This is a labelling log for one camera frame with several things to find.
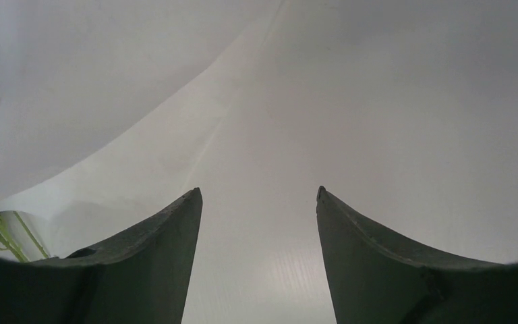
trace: curved metal edge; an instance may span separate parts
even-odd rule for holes
[[[39,267],[85,267],[88,265],[108,265],[127,259],[140,252],[151,240],[157,238],[159,232],[167,230],[162,226],[170,218],[182,214],[182,208],[195,204],[199,206],[201,215],[202,193],[199,188],[186,192],[157,214],[89,247],[73,252],[78,255],[84,251],[82,257],[67,257],[66,259],[51,258],[30,263]]]
[[[467,269],[468,271],[502,267],[497,263],[466,258],[416,242],[363,216],[342,200],[327,192],[322,186],[318,191],[317,203],[319,217],[340,217],[340,220],[337,221],[341,221],[345,226],[348,226],[353,235],[360,236],[372,248],[385,256],[408,265],[431,269]],[[334,213],[319,213],[323,209],[332,209]]]

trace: white plastic sheet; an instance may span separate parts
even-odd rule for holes
[[[272,2],[0,1],[0,200],[122,134]]]
[[[157,213],[183,194],[206,145],[249,80],[278,3],[219,58],[127,132],[55,177],[0,202],[39,217],[38,232],[65,256]]]

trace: white fabric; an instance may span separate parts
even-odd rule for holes
[[[184,324],[334,323],[319,185],[425,244],[518,261],[518,1],[277,10],[110,145],[2,208],[46,218],[39,232],[63,255],[201,187]]]

